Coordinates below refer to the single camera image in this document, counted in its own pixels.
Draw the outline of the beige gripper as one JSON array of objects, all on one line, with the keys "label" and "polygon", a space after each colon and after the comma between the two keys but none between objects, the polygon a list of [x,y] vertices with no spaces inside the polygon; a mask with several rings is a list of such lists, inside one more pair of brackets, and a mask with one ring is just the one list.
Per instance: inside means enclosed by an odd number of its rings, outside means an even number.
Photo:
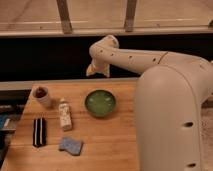
[{"label": "beige gripper", "polygon": [[86,70],[86,76],[89,77],[91,75],[94,75],[96,72],[103,72],[103,75],[109,78],[110,66],[102,60],[93,59],[92,63],[88,66]]}]

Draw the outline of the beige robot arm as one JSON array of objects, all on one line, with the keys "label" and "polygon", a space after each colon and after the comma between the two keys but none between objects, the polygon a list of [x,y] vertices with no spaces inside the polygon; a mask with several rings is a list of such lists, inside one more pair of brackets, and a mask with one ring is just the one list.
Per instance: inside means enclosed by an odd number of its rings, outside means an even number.
[{"label": "beige robot arm", "polygon": [[89,48],[86,74],[109,66],[138,73],[134,114],[140,171],[204,171],[201,106],[213,94],[213,61],[169,51],[121,49],[107,35]]}]

